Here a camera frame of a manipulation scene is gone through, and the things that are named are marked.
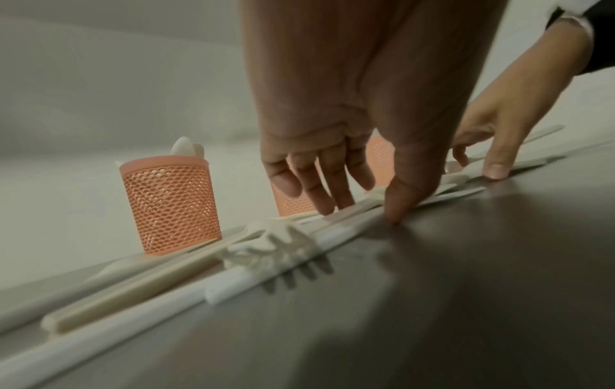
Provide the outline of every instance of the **gray table surface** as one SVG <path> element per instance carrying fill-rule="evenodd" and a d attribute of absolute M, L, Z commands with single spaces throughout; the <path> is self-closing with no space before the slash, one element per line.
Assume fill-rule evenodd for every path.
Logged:
<path fill-rule="evenodd" d="M 488 183 L 39 388 L 613 388 L 614 167 Z"/>

